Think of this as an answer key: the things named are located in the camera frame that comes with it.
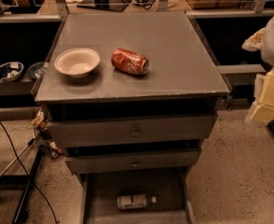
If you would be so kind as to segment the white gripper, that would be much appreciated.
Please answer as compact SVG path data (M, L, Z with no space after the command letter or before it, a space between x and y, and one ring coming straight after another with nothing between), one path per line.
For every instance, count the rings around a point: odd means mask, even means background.
M264 28L259 29L241 47L250 52L260 50L264 31ZM254 126L268 126L274 120L274 67L265 75L256 75L254 97L256 103L249 108L245 122Z

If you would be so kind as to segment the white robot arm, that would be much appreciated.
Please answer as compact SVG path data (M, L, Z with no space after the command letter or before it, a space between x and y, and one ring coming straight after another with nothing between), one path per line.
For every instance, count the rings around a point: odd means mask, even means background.
M274 120L274 16L262 28L244 41L241 46L248 51L261 51L261 59L271 66L265 75L254 81L254 101L245 118L254 126L268 126Z

